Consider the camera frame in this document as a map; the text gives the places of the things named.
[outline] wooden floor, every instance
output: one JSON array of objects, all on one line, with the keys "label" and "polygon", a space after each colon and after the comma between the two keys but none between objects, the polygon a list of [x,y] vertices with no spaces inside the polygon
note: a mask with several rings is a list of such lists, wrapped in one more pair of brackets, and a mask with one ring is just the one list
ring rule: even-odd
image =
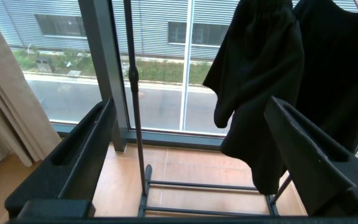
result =
[{"label": "wooden floor", "polygon": [[[144,147],[145,165],[153,168],[153,180],[203,184],[252,186],[248,166],[219,152]],[[0,163],[0,223],[8,219],[5,198],[37,167],[25,167],[11,154]],[[125,153],[110,146],[93,199],[97,217],[133,217],[140,200],[140,171],[136,145]],[[264,196],[233,191],[152,187],[148,205],[155,207],[216,210],[225,212],[269,213]],[[291,184],[277,202],[281,215],[305,215],[298,194]],[[190,216],[147,212],[149,217]]]}]

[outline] grass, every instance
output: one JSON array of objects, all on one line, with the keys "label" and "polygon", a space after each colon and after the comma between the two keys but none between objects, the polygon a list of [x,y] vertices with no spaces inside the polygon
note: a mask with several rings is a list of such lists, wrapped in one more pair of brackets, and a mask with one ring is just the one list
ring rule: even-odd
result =
[{"label": "grass", "polygon": [[[39,72],[35,59],[47,57],[52,60],[57,74],[67,74],[70,70],[82,71],[83,76],[96,76],[93,61],[88,54],[80,54],[79,51],[66,49],[61,55],[41,54],[35,47],[28,54],[26,50],[13,50],[13,54],[21,69],[27,72]],[[181,83],[183,81],[183,63],[171,62],[168,60],[136,61],[140,80]],[[210,68],[208,62],[197,62],[190,65],[189,83],[202,84]]]}]

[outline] beige curtain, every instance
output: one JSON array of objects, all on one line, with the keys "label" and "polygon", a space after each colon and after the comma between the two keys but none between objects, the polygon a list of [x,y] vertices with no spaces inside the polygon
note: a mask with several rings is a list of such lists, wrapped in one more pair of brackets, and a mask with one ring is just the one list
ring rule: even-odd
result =
[{"label": "beige curtain", "polygon": [[31,166],[59,142],[0,32],[0,160],[14,151],[25,165]]}]

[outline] road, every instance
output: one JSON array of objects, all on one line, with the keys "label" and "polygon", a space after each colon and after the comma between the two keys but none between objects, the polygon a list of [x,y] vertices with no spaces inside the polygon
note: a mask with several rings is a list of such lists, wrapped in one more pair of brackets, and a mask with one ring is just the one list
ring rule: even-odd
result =
[{"label": "road", "polygon": [[[99,101],[101,95],[96,82],[44,79],[33,76],[27,81],[41,102],[49,119],[79,121]],[[143,86],[139,89],[140,117],[143,128],[179,130],[180,87]],[[132,93],[126,86],[130,124],[134,126]],[[227,133],[213,122],[216,95],[211,91],[190,90],[184,131]]]}]

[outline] elastic waistband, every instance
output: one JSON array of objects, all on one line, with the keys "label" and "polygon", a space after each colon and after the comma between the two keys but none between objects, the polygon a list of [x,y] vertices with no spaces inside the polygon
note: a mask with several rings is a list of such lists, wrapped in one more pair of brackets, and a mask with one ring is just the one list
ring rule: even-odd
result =
[{"label": "elastic waistband", "polygon": [[291,7],[292,0],[241,0],[256,12],[272,12],[282,7]]}]

